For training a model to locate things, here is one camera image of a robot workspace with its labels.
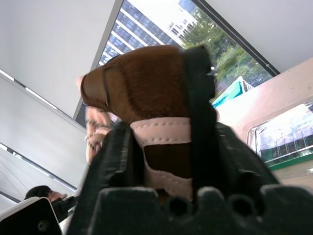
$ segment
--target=white wall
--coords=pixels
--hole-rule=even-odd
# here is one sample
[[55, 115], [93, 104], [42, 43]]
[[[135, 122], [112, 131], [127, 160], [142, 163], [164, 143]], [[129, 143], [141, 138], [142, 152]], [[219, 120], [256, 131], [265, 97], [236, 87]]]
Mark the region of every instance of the white wall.
[[0, 213], [14, 205], [16, 205], [15, 202], [0, 194]]
[[312, 0], [206, 0], [280, 72], [313, 57]]
[[87, 166], [84, 128], [1, 74], [0, 108], [0, 142], [70, 184], [80, 184]]
[[115, 2], [0, 0], [0, 69], [72, 117]]

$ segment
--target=tall building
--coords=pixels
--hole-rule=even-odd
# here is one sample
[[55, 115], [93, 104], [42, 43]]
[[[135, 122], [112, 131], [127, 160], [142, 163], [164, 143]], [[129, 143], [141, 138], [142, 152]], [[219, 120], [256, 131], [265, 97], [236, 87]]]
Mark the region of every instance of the tall building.
[[196, 5], [191, 0], [179, 0], [178, 3], [184, 10], [189, 12], [190, 14], [195, 9]]
[[117, 55], [140, 47], [181, 46], [184, 34], [188, 32], [195, 19], [180, 6], [178, 7], [177, 22], [169, 21], [168, 28], [161, 29], [129, 1], [124, 0], [99, 65], [105, 64]]

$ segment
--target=brown suede boot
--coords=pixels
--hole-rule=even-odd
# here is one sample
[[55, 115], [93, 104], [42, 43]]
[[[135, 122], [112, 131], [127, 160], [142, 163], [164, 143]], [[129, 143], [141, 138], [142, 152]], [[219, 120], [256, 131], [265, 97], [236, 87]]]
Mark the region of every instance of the brown suede boot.
[[142, 147], [146, 186], [192, 199], [190, 120], [177, 47], [144, 47], [88, 73], [83, 100], [129, 124]]

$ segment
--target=pink strap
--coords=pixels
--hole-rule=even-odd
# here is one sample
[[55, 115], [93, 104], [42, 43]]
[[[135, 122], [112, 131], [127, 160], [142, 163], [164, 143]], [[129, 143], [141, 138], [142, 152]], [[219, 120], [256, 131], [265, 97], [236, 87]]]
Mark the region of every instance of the pink strap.
[[141, 147], [155, 144], [191, 142], [190, 119], [187, 117], [158, 117], [131, 124]]
[[[141, 148], [155, 144], [179, 144], [191, 142], [190, 119], [186, 117], [158, 117], [133, 122], [131, 128]], [[145, 186], [162, 188], [169, 195], [192, 200], [192, 179], [184, 179], [172, 173], [154, 170], [145, 161]]]

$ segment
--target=green foliage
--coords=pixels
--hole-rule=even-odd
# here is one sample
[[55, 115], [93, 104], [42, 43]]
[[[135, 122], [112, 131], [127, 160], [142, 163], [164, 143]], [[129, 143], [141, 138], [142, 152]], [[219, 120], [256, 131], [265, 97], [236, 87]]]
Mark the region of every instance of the green foliage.
[[258, 86], [271, 76], [235, 41], [233, 41], [202, 10], [192, 13], [197, 23], [184, 35], [185, 48], [199, 45], [208, 47], [212, 64], [217, 69], [216, 78], [229, 86], [239, 76], [252, 86]]

